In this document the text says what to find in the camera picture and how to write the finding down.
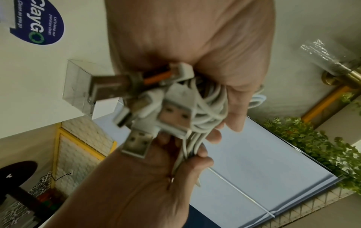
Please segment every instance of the hand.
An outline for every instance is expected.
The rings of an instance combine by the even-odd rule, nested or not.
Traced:
[[[183,162],[171,183],[180,141],[160,133],[145,159],[110,154],[72,193],[46,228],[181,228],[193,187],[213,165],[204,146]]]
[[[272,0],[105,0],[116,71],[146,71],[186,62],[227,85],[225,123],[241,131],[249,101],[270,61],[275,27]],[[214,130],[207,138],[217,143]]]

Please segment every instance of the metal grid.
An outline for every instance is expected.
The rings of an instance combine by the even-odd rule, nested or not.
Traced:
[[[36,186],[29,191],[29,193],[34,197],[38,197],[48,190],[50,188],[51,174],[52,172],[49,172],[46,176],[42,177]],[[29,213],[30,210],[27,207],[25,207],[21,202],[16,201],[6,211],[4,211],[5,215],[2,219],[2,227],[11,227],[16,224],[21,217]]]
[[[114,140],[87,116],[64,121],[61,127],[105,156],[112,150]]]
[[[72,172],[56,181],[55,187],[69,196],[74,189],[90,174],[100,160],[77,146],[68,138],[60,135],[58,165],[55,179]]]
[[[311,200],[303,202],[299,206],[286,211],[270,221],[265,222],[258,228],[280,228],[292,222],[295,222],[321,208],[324,208],[334,202],[339,201],[354,192],[340,187],[334,188],[322,195],[314,197]]]

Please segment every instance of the brass lamp fixture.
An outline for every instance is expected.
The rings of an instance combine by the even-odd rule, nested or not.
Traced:
[[[361,88],[361,58],[341,44],[329,38],[308,40],[301,45],[300,53],[325,70],[324,84]]]

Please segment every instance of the round sticker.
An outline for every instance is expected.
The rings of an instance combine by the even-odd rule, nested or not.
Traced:
[[[14,36],[38,45],[53,44],[63,36],[63,19],[48,0],[14,0],[14,5]]]

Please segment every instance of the dark blue panel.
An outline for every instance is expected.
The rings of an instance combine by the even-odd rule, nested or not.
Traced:
[[[200,213],[197,209],[189,205],[189,215],[183,228],[220,228],[209,218]]]

